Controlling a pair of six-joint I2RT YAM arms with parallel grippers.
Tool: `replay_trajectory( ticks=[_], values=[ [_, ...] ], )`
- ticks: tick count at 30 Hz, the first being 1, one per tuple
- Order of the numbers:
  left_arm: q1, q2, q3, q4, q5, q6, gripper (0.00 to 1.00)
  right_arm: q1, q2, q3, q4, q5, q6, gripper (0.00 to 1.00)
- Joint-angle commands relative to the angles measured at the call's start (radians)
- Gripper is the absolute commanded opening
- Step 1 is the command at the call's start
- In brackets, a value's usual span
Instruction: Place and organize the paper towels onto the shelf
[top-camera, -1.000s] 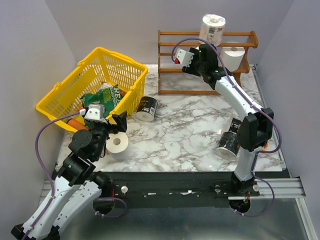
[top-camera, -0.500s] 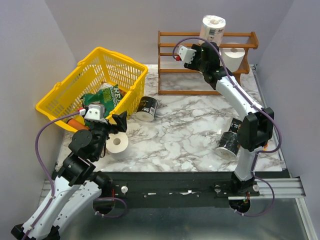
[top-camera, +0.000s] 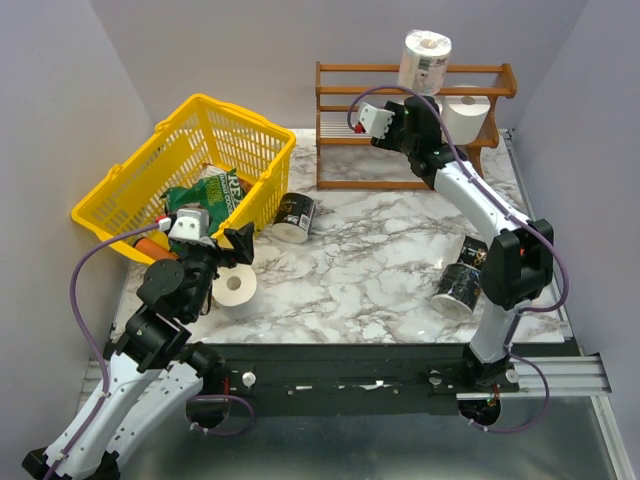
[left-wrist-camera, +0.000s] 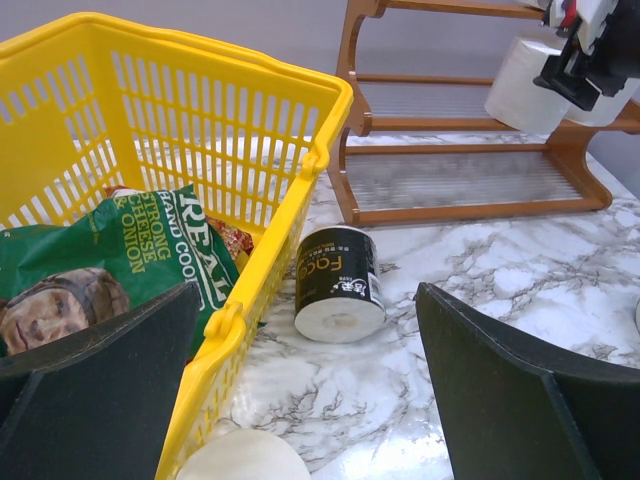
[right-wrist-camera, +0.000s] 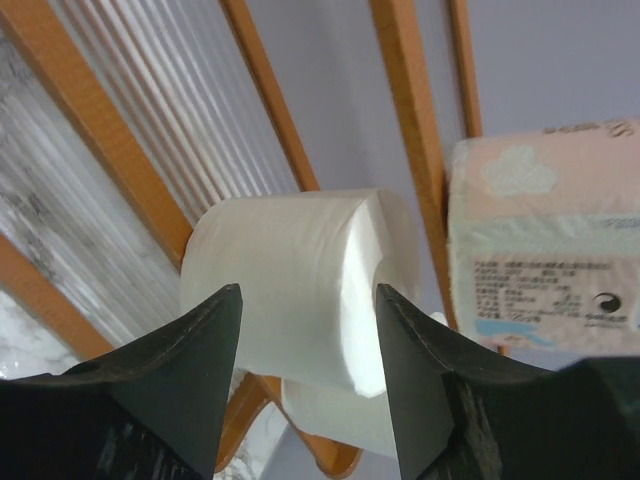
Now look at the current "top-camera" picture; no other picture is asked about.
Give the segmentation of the plastic pinkish paper roll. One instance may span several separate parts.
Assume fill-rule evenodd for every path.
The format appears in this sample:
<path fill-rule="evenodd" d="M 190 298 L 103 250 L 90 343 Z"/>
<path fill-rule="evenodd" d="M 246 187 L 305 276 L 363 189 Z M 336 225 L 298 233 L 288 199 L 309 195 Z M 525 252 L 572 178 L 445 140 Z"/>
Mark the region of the plastic pinkish paper roll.
<path fill-rule="evenodd" d="M 452 52 L 451 39 L 428 31 L 412 30 L 404 39 L 397 83 L 421 95 L 439 92 Z"/>

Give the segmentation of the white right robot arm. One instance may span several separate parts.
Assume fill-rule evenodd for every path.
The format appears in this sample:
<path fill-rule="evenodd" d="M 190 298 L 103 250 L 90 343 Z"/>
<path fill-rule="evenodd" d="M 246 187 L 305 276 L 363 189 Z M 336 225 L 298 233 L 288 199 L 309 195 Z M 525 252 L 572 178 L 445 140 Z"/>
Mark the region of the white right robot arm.
<path fill-rule="evenodd" d="M 553 228 L 513 208 L 486 183 L 455 145 L 433 98 L 361 105 L 357 122 L 373 146 L 403 154 L 414 175 L 448 199 L 489 248 L 480 273 L 486 305 L 459 370 L 467 389 L 483 391 L 507 369 L 518 316 L 551 282 Z"/>

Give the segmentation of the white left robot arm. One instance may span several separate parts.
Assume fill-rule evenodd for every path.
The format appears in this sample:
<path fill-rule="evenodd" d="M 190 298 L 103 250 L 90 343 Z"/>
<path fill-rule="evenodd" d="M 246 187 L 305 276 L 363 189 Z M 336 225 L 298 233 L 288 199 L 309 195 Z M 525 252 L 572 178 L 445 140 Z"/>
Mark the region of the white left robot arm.
<path fill-rule="evenodd" d="M 143 405 L 142 420 L 157 420 L 164 407 L 185 394 L 209 395 L 220 387 L 221 360 L 202 343 L 189 343 L 186 327 L 199 319 L 211 298 L 219 268 L 252 263 L 254 225 L 225 230 L 230 245 L 223 248 L 199 220 L 189 219 L 186 227 L 179 223 L 170 217 L 155 223 L 172 241 L 184 244 L 185 253 L 147 268 L 137 291 L 141 306 L 111 355 L 98 359 L 101 384 L 54 443 L 23 460 L 33 478 L 116 478 L 123 451 L 108 447 L 137 403 Z"/>

